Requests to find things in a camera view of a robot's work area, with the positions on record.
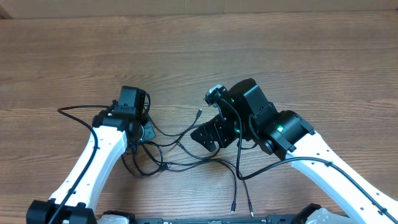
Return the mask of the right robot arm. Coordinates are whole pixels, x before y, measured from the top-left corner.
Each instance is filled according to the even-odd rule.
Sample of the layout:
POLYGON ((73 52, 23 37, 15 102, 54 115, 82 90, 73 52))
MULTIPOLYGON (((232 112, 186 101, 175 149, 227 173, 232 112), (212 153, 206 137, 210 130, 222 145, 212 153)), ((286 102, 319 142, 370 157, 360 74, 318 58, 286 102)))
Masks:
POLYGON ((252 78, 230 89, 216 85, 204 100, 219 113, 194 130, 191 138, 212 152, 242 141, 254 141, 279 161, 252 174, 247 180, 274 167, 289 164, 321 188, 355 223, 397 223, 397 201, 382 193, 339 157, 304 118, 291 110, 277 111, 252 78))

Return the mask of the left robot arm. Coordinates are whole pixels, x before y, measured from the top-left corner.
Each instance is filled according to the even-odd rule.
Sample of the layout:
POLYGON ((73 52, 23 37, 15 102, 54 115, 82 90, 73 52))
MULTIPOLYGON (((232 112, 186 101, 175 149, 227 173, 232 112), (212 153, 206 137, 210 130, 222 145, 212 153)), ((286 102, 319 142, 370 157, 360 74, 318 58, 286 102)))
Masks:
POLYGON ((127 149, 155 138, 148 120, 150 94, 123 86, 118 100, 101 106, 92 124, 83 123, 90 137, 68 177, 47 201, 34 200, 27 223, 134 223, 131 213, 107 211, 96 218, 102 189, 117 160, 127 149))

